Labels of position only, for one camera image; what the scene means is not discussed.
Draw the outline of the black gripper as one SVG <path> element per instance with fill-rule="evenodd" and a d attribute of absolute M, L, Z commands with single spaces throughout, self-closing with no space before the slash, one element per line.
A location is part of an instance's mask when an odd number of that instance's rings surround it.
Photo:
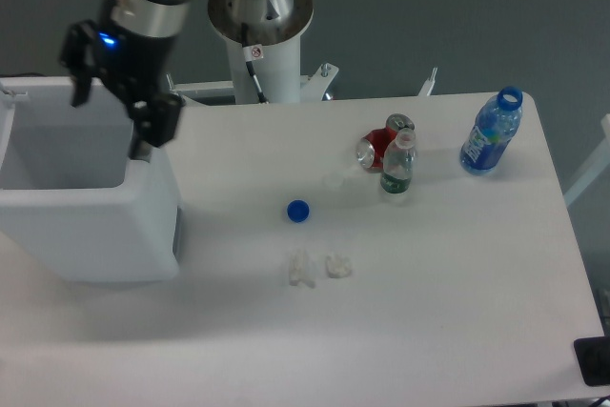
<path fill-rule="evenodd" d="M 117 9 L 118 0 L 102 0 L 96 21 L 71 24 L 58 61 L 71 75 L 71 105 L 85 104 L 92 80 L 99 79 L 134 124 L 128 158 L 149 162 L 153 147 L 173 140 L 183 107 L 178 96 L 159 87 L 175 39 L 149 37 L 118 25 L 111 18 Z"/>

